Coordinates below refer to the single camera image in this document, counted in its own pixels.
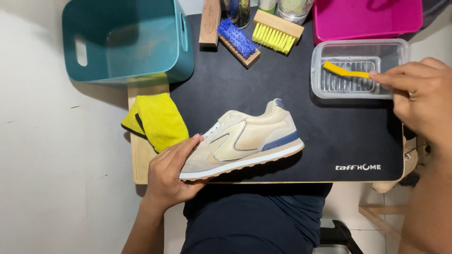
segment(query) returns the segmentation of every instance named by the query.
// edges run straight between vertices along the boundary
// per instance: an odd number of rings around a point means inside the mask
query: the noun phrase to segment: person
[[[429,170],[405,213],[399,253],[452,253],[452,69],[425,58],[369,75],[392,91],[395,115],[432,147]],[[147,191],[122,253],[163,253],[163,215],[190,199],[181,253],[311,253],[331,184],[301,184],[307,187],[298,193],[276,195],[255,185],[229,192],[210,184],[201,190],[208,180],[186,183],[179,172],[202,140],[197,134],[151,160]]]

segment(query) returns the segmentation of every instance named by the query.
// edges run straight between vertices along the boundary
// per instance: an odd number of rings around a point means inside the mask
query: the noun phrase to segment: small yellow brush
[[[344,68],[341,68],[337,65],[334,65],[328,61],[326,61],[323,64],[323,67],[331,72],[336,73],[337,75],[340,76],[351,76],[351,77],[362,77],[362,78],[369,78],[369,74],[367,72],[362,72],[362,71],[348,71]]]
[[[275,51],[288,54],[300,40],[303,27],[258,10],[253,21],[253,41]]]

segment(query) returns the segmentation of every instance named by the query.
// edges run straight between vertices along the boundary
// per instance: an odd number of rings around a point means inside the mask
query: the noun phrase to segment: black table top
[[[256,10],[251,8],[245,29],[250,36]],[[188,20],[195,70],[189,80],[171,84],[170,94],[190,135],[206,132],[228,110],[258,116],[269,101],[280,98],[305,143],[293,156],[235,170],[214,181],[374,182],[402,176],[402,125],[392,112],[392,101],[320,99],[312,93],[312,21],[303,25],[302,39],[288,56],[260,47],[260,59],[247,70],[220,42],[216,51],[200,48],[201,15],[189,15]],[[348,169],[340,170],[347,165]]]

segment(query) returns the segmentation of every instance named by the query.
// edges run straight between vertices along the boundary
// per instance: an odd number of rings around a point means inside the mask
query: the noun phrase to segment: black chair
[[[347,226],[341,221],[333,220],[333,223],[334,228],[320,228],[320,245],[345,245],[351,254],[364,254]]]

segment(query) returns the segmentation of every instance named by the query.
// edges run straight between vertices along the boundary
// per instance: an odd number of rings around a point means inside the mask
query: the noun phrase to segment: shoe tongue
[[[240,113],[240,112],[238,112],[236,110],[229,110],[222,117],[220,117],[220,119],[218,119],[218,122],[222,122],[227,116],[229,116],[230,114],[233,114],[233,113]]]

